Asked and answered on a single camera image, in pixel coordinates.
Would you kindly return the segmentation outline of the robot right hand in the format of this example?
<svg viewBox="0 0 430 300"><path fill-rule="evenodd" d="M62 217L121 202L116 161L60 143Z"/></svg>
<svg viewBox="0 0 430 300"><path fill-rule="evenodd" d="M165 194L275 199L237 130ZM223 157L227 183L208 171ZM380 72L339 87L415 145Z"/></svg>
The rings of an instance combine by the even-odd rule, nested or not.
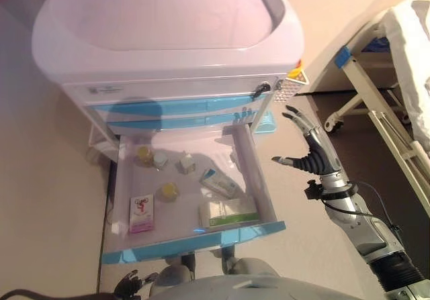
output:
<svg viewBox="0 0 430 300"><path fill-rule="evenodd" d="M295 107L291 105L285 107L287 111L283 112L282 116L291 120L300 129L308 144L308 154L301 158L274 156L271 160L319 176L340 171L337 153L329 140L323 136L320 127Z"/></svg>

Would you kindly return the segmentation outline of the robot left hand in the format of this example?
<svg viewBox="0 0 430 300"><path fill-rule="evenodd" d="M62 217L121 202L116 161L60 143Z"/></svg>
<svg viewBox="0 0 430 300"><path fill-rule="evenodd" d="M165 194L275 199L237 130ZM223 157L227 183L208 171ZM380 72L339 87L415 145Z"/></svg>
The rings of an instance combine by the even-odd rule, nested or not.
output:
<svg viewBox="0 0 430 300"><path fill-rule="evenodd" d="M126 274L114 289L116 299L141 299L138 292L146 285L153 283L157 277L157 272L152 272L143 278L138 275L138 270L134 269Z"/></svg>

